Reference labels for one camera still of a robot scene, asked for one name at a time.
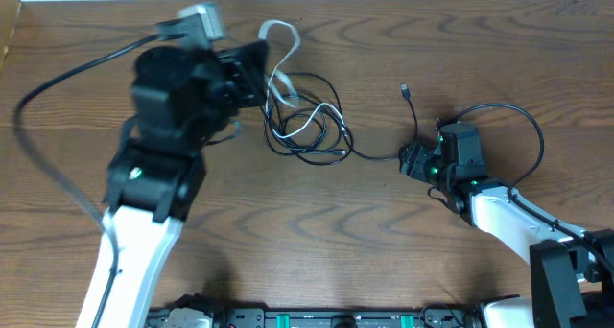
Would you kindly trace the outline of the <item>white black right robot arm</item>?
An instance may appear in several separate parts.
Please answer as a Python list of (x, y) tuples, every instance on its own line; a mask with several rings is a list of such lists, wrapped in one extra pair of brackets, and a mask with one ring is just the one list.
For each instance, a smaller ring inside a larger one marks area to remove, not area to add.
[(471, 227), (506, 245), (530, 267), (531, 297), (477, 306), (468, 327), (610, 327), (613, 232), (559, 220), (487, 174), (477, 129), (442, 125), (434, 145), (400, 149), (401, 173), (439, 191), (440, 201)]

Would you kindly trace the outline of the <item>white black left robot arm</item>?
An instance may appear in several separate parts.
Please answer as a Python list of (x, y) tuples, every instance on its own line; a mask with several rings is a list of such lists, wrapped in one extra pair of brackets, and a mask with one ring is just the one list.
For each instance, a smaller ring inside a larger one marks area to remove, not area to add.
[(136, 113), (107, 167), (107, 210), (80, 327), (141, 327), (206, 174), (202, 149), (240, 109), (264, 103), (269, 47), (159, 46), (136, 60)]

